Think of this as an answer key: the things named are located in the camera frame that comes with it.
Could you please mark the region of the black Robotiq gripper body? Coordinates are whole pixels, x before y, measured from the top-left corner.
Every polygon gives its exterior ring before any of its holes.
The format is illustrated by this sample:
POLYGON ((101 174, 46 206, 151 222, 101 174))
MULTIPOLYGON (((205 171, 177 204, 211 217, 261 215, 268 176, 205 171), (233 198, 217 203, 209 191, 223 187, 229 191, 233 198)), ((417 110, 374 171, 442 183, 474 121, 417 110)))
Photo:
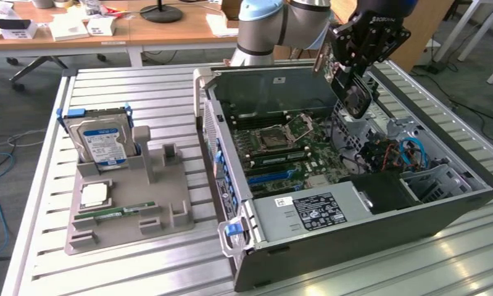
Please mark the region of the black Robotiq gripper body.
POLYGON ((411 14, 415 0, 358 0, 350 16, 351 29, 364 31, 370 25, 388 25, 403 29, 403 20, 411 14))

